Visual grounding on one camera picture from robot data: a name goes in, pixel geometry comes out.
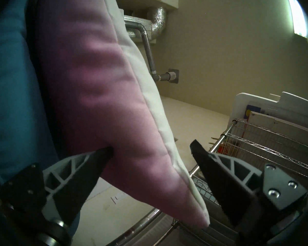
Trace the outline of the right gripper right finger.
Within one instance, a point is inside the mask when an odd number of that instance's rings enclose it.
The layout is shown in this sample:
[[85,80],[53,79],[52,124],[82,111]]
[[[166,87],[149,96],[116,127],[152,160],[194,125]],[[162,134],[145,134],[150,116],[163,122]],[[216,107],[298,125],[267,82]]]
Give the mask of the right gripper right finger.
[[232,225],[274,225],[308,195],[297,180],[271,163],[260,171],[238,158],[207,152],[197,140],[190,150]]

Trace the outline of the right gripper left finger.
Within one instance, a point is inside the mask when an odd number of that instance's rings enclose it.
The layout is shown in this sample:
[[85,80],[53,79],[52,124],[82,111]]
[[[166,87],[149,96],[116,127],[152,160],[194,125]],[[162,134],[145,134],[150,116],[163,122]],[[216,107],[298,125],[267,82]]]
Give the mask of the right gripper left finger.
[[1,186],[0,198],[31,219],[43,217],[71,225],[113,152],[106,147],[67,157],[43,171],[33,163]]

